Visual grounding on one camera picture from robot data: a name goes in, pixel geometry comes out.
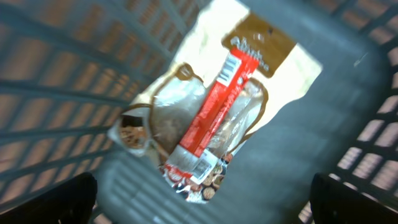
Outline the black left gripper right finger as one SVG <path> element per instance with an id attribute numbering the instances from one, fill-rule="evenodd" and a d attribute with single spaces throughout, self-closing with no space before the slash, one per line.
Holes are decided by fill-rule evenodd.
<path id="1" fill-rule="evenodd" d="M 397 224 L 397 213 L 331 177 L 314 175 L 310 196 L 315 224 Z"/>

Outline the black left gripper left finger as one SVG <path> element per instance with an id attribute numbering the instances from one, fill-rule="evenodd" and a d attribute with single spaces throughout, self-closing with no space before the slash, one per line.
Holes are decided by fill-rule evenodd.
<path id="1" fill-rule="evenodd" d="M 97 180 L 85 172 L 1 215 L 1 224 L 87 224 Z"/>

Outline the red snack stick packet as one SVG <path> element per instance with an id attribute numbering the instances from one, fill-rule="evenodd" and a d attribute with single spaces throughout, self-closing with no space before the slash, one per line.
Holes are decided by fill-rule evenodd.
<path id="1" fill-rule="evenodd" d="M 257 59 L 242 50 L 236 47 L 230 50 L 199 112 L 165 163 L 165 169 L 196 184 L 206 179 L 219 161 L 206 147 L 258 65 Z"/>

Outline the grey plastic mesh basket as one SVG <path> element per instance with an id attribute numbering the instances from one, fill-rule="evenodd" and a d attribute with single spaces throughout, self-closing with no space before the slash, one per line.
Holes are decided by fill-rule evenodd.
<path id="1" fill-rule="evenodd" d="M 232 1 L 2 1 L 1 211 L 83 172 L 90 223 L 312 223 L 324 172 L 397 210 L 397 2 L 244 1 L 323 66 L 259 125 L 209 203 L 184 201 L 107 138 L 169 65 L 198 16 Z"/>

